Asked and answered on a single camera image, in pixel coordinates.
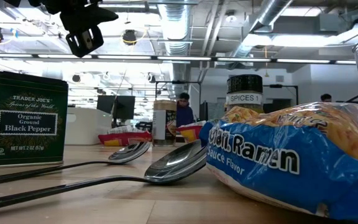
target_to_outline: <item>person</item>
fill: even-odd
[[[181,93],[177,101],[177,128],[193,122],[193,110],[189,106],[190,96]]]
[[[328,93],[321,95],[320,98],[321,98],[321,102],[328,102],[328,103],[330,103],[330,102],[332,102],[332,100],[333,100],[333,98],[331,97],[331,95],[328,94]]]

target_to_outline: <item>metal spoon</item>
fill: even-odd
[[[82,189],[94,185],[131,180],[148,184],[168,184],[181,180],[197,172],[206,164],[206,147],[201,148],[201,141],[188,143],[154,162],[145,172],[144,178],[115,175],[80,181],[72,184],[48,187],[14,195],[0,197],[0,208],[55,194]]]
[[[36,176],[39,176],[42,174],[55,172],[58,170],[79,167],[79,166],[85,166],[85,165],[90,165],[90,164],[107,164],[107,165],[125,164],[129,161],[133,161],[134,159],[137,159],[138,157],[143,155],[145,152],[147,152],[150,145],[151,145],[151,143],[149,143],[149,142],[140,142],[137,144],[133,144],[133,145],[124,147],[124,148],[120,149],[119,151],[111,154],[107,161],[82,162],[82,163],[72,164],[72,165],[67,165],[67,166],[55,166],[55,167],[48,167],[48,168],[43,168],[43,169],[16,172],[13,174],[0,175],[0,184],[14,181],[14,180],[21,180],[21,179],[36,177]]]

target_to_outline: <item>desk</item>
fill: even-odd
[[[101,145],[66,146],[65,164],[104,160],[117,149]],[[172,147],[149,149],[143,156],[124,166],[96,164],[0,184],[0,196],[107,175],[142,177],[153,161],[160,159],[172,149]],[[3,168],[0,169],[0,175],[43,167],[46,166]],[[238,195],[204,168],[172,186],[157,187],[137,182],[113,182],[0,208],[0,224],[6,223],[309,224],[336,222],[291,212]]]

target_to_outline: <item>trader joe's label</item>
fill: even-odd
[[[57,123],[57,113],[0,110],[0,135],[56,135]]]

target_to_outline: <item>computer monitor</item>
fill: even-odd
[[[99,95],[98,105],[96,109],[111,114],[112,106],[114,104],[114,112],[112,116],[114,119],[134,119],[135,111],[135,97],[134,96],[108,96]]]

